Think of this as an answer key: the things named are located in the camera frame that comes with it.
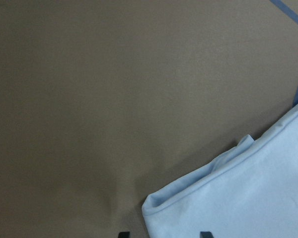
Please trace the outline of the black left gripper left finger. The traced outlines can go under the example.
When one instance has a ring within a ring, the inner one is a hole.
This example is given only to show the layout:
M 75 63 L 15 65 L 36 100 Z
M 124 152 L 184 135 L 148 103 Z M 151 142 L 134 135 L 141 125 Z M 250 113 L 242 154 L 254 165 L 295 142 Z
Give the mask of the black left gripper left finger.
M 119 232 L 118 238 L 130 238 L 130 232 Z

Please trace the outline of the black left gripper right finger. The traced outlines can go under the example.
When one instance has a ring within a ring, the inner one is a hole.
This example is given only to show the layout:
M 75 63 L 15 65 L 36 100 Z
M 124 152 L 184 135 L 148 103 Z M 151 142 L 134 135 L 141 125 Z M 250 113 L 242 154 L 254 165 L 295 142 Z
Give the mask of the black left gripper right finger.
M 200 238 L 213 238 L 213 234 L 211 232 L 200 232 Z

